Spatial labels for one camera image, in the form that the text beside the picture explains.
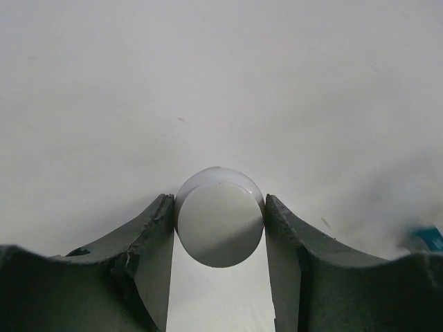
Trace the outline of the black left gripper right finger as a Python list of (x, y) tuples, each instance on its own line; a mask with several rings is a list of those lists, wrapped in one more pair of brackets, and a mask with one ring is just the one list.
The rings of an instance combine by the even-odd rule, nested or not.
[(266, 197), (264, 224), (276, 331), (442, 330), (441, 254), (366, 254), (274, 195)]

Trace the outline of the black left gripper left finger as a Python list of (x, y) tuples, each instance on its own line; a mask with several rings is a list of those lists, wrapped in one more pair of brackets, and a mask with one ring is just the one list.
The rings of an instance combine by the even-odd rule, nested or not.
[(174, 198), (65, 256), (1, 247), (2, 331), (164, 331)]

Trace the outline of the weekly pill organizer strip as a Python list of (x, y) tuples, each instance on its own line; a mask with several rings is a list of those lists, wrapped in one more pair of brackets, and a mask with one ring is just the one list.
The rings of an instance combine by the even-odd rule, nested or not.
[(413, 228), (403, 247), (411, 252), (442, 252), (442, 234), (435, 226)]

